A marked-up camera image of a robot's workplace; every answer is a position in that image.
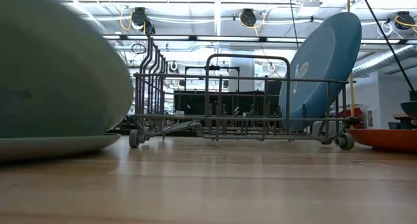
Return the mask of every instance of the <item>red-orange bowl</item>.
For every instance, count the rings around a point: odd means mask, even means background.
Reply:
[[[355,142],[374,149],[417,152],[417,130],[346,129]]]

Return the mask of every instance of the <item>pipe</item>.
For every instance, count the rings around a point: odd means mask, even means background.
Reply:
[[[395,54],[397,54],[398,59],[402,61],[412,57],[413,55],[417,55],[417,47],[415,45],[403,46],[402,48],[395,50]],[[394,63],[395,57],[391,51],[374,53],[357,61],[352,73],[354,77],[359,77]]]

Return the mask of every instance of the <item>ceiling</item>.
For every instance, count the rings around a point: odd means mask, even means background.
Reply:
[[[303,0],[58,0],[87,23],[91,24],[102,34],[139,34],[138,29],[129,25],[130,13],[135,7],[145,7],[147,16],[151,19],[156,34],[158,35],[222,35],[222,36],[256,36],[254,29],[241,26],[237,16],[243,8],[252,8],[257,16],[257,21],[262,22],[258,30],[259,36],[286,36],[307,37],[320,24],[320,21],[346,11],[347,0],[319,0],[320,7],[313,10],[310,15],[301,15]],[[417,17],[415,0],[369,0],[376,17],[380,21],[386,21],[388,17],[395,17],[398,11],[409,11],[413,17]],[[378,33],[377,25],[363,0],[351,0],[351,11],[362,22],[362,38],[382,38]],[[400,31],[390,29],[386,25],[384,29],[389,32],[390,38],[414,38],[412,29]],[[134,59],[134,54],[128,49],[129,41],[112,41],[116,50],[125,52],[128,61]],[[233,50],[252,50],[260,55],[281,55],[288,59],[296,50],[295,44],[271,43],[245,43],[245,42],[220,42],[220,50],[216,50],[217,43],[213,42],[164,42],[157,44],[168,60],[178,62],[204,64],[208,55],[215,52],[231,52]],[[366,45],[361,47],[358,58],[373,52],[386,51],[385,45]],[[141,56],[135,58],[140,62]]]

